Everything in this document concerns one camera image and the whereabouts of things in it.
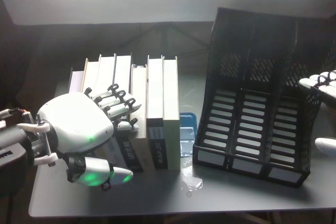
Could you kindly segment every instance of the black book spine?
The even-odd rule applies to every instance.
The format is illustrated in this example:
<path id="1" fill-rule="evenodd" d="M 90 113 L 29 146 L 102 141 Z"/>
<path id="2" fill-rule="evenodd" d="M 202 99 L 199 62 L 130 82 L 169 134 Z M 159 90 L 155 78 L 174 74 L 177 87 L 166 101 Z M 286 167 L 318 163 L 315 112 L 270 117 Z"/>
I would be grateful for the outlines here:
<path id="1" fill-rule="evenodd" d="M 148 119 L 147 130 L 155 168 L 168 169 L 166 143 L 163 134 L 163 120 Z"/>
<path id="2" fill-rule="evenodd" d="M 143 172 L 141 164 L 126 134 L 115 137 L 127 167 L 134 173 Z"/>

